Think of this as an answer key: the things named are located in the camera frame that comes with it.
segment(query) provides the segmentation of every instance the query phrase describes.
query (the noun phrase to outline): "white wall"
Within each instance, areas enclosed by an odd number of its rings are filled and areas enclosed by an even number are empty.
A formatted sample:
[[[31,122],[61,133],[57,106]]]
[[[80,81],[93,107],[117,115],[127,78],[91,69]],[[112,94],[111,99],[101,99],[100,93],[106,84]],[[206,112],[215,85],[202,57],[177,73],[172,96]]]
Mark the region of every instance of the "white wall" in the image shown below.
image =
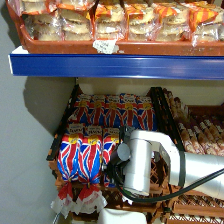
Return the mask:
[[[50,203],[57,192],[45,158],[74,79],[13,77],[7,55],[19,41],[2,1],[0,10],[0,223],[48,224],[55,216]],[[150,86],[162,86],[186,104],[224,101],[223,81],[80,78],[79,82],[88,94],[145,95]]]

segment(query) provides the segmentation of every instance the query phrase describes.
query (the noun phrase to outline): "shelf label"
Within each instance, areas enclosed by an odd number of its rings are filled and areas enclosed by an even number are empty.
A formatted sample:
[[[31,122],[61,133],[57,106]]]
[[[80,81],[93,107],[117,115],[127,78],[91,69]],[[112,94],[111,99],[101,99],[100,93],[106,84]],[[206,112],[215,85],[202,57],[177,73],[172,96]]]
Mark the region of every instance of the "shelf label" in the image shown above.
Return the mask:
[[[115,43],[116,40],[95,40],[93,47],[97,49],[98,53],[112,54],[118,50]]]

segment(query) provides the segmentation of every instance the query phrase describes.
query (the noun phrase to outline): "black cable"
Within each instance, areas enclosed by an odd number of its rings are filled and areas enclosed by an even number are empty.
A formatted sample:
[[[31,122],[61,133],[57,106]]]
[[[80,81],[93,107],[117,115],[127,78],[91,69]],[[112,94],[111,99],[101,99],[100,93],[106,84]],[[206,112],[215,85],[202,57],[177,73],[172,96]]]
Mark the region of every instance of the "black cable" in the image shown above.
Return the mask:
[[[133,202],[145,202],[145,203],[156,203],[158,201],[165,201],[165,200],[169,200],[171,198],[174,198],[174,197],[177,197],[177,196],[180,196],[181,194],[184,194],[214,178],[216,178],[217,176],[221,175],[224,173],[224,168],[221,169],[221,170],[218,170],[212,174],[209,174],[208,176],[194,182],[193,184],[189,185],[188,187],[186,188],[183,188],[175,193],[172,193],[172,194],[169,194],[169,195],[164,195],[164,196],[159,196],[159,197],[156,197],[156,198],[135,198],[135,197],[131,197],[129,194],[127,194],[124,190],[122,190],[119,186],[119,183],[117,181],[117,177],[116,177],[116,174],[115,174],[115,171],[113,169],[113,177],[114,177],[114,182],[115,182],[115,185],[117,187],[117,189],[128,199],[132,200]]]

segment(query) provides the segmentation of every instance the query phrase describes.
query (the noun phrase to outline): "packaged sandwich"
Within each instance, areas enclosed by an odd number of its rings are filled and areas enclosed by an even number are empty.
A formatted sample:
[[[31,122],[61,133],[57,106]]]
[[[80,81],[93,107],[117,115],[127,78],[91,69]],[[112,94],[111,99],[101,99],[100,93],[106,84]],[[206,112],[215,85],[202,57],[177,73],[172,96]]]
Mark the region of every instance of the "packaged sandwich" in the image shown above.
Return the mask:
[[[86,11],[95,4],[94,0],[57,0],[57,7],[61,9]]]
[[[143,0],[124,2],[127,20],[128,40],[147,41],[155,29],[155,16],[152,7]]]
[[[192,30],[192,44],[218,41],[222,35],[224,10],[206,1],[182,4],[189,8],[189,23]]]
[[[61,9],[62,30],[66,41],[92,39],[92,23],[89,11]]]
[[[179,41],[189,39],[189,9],[178,3],[153,3],[160,27],[155,33],[156,41]]]
[[[95,12],[95,39],[125,37],[124,10],[118,0],[100,0]]]
[[[55,0],[9,0],[8,4],[18,16],[51,13],[56,9]]]
[[[30,36],[35,40],[62,40],[61,22],[57,10],[50,14],[29,15],[25,25]]]

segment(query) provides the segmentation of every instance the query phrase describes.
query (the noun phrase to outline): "shelf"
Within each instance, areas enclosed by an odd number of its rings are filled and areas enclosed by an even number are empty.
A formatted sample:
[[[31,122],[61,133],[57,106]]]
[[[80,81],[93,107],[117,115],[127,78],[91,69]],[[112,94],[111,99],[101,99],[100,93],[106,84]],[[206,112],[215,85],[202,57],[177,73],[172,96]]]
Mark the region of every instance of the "shelf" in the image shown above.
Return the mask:
[[[224,80],[224,56],[29,54],[9,55],[15,76]]]

